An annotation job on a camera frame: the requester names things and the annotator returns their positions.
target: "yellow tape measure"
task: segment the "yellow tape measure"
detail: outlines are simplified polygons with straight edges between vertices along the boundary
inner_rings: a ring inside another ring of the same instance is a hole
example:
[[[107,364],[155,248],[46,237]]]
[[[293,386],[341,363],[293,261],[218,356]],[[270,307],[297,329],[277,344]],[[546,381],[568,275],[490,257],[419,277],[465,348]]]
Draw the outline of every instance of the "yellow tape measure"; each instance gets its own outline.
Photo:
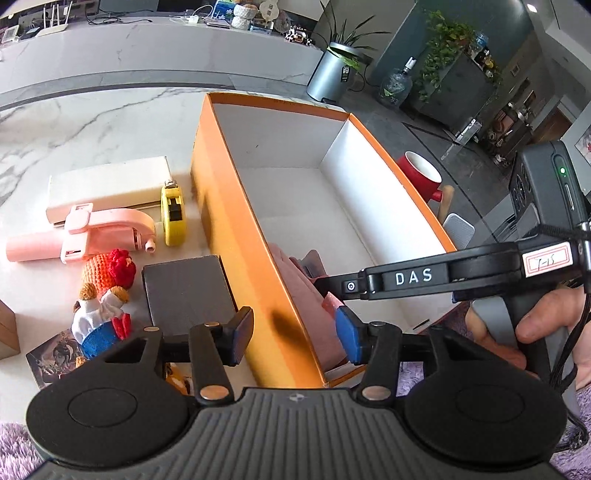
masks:
[[[174,180],[167,180],[162,187],[160,200],[164,242],[169,247],[181,245],[187,235],[187,222],[184,214],[183,193]]]

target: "wooden handle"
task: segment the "wooden handle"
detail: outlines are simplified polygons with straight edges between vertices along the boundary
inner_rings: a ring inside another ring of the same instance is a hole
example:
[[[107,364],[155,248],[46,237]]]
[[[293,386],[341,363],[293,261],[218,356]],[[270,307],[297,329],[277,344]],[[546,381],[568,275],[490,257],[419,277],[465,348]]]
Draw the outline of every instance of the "wooden handle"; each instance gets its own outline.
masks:
[[[441,191],[443,192],[443,197],[441,198],[441,203],[439,204],[437,220],[439,223],[443,224],[447,218],[447,215],[449,215],[449,210],[452,206],[453,195],[456,192],[456,189],[451,185],[444,185],[441,188]]]

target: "white counter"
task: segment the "white counter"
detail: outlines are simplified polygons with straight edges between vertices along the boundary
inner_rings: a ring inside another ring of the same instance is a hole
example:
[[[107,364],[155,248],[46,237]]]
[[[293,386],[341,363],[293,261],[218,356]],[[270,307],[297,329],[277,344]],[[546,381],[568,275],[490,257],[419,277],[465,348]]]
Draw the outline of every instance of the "white counter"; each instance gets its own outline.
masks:
[[[181,25],[167,17],[150,20],[76,22],[63,32],[3,46],[0,93],[79,75],[143,70],[239,74],[307,85],[322,56],[318,48],[280,36]]]

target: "photo frame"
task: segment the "photo frame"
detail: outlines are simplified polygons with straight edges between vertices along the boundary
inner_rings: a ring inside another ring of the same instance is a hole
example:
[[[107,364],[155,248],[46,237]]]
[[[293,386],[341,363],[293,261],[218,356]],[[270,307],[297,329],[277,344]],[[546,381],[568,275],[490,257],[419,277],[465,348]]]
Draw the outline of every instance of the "photo frame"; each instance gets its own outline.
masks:
[[[585,130],[579,141],[576,142],[575,147],[585,157],[587,163],[591,164],[591,125]]]

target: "metal rivet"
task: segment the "metal rivet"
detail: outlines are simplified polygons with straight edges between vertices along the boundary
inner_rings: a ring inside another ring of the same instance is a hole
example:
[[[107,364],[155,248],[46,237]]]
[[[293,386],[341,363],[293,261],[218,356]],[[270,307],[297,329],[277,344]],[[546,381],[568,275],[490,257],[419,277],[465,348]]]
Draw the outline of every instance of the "metal rivet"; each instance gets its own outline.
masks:
[[[365,387],[361,394],[371,401],[381,401],[386,400],[392,392],[390,392],[389,388],[382,387],[381,385],[372,385],[370,387]]]
[[[223,385],[208,385],[199,390],[199,395],[205,398],[205,400],[221,400],[229,394],[230,391]]]

